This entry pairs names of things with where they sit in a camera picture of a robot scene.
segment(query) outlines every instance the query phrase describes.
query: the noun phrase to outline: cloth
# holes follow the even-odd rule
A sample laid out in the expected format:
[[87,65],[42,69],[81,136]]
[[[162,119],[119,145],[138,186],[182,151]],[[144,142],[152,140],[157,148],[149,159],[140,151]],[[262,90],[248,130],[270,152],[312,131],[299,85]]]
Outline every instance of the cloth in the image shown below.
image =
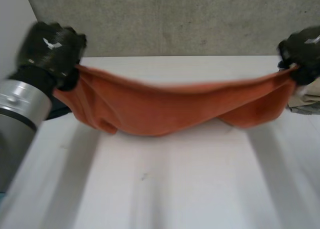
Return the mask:
[[257,79],[158,86],[77,68],[76,88],[54,95],[78,120],[109,133],[160,136],[216,117],[248,128],[276,119],[296,88],[294,69]]
[[307,85],[303,90],[303,95],[297,93],[290,98],[288,102],[290,108],[302,107],[320,102],[320,78]]
[[289,108],[292,113],[303,115],[320,115],[320,102]]

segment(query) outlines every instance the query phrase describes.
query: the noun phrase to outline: towel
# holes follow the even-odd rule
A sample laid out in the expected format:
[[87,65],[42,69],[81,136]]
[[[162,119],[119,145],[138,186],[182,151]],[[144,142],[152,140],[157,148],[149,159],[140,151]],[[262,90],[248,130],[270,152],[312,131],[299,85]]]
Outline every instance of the towel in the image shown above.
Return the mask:
[[72,91],[54,92],[75,117],[108,133],[161,136],[213,118],[249,128],[276,119],[296,83],[295,68],[256,79],[159,86],[78,65]]
[[291,112],[303,115],[320,115],[320,78],[295,93],[288,102]]
[[302,95],[297,93],[290,98],[288,102],[290,108],[301,107],[320,102],[320,78],[307,85],[303,91],[304,92]]

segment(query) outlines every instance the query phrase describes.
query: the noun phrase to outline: gray concrete wall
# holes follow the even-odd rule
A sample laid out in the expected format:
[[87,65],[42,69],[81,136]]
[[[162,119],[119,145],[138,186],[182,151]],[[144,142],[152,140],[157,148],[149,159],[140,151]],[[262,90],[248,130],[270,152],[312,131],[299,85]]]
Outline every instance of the gray concrete wall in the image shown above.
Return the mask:
[[88,36],[86,56],[275,55],[320,24],[320,0],[29,0]]

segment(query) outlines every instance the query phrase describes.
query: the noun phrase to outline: beige cloth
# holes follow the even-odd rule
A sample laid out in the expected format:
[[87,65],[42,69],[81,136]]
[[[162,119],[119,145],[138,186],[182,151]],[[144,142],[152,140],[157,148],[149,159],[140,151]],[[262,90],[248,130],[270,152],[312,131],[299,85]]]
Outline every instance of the beige cloth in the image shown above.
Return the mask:
[[288,102],[290,108],[301,107],[320,102],[320,78],[307,85],[303,90],[306,90],[306,93],[303,96],[299,95],[299,93],[291,96]]

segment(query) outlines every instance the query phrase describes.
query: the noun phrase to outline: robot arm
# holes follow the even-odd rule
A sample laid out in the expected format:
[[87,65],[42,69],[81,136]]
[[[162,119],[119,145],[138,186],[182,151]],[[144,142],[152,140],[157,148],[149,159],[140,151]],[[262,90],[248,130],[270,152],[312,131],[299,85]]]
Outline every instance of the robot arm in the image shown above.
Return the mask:
[[8,190],[37,129],[52,107],[54,89],[72,90],[86,37],[38,22],[17,55],[17,70],[0,81],[0,193]]

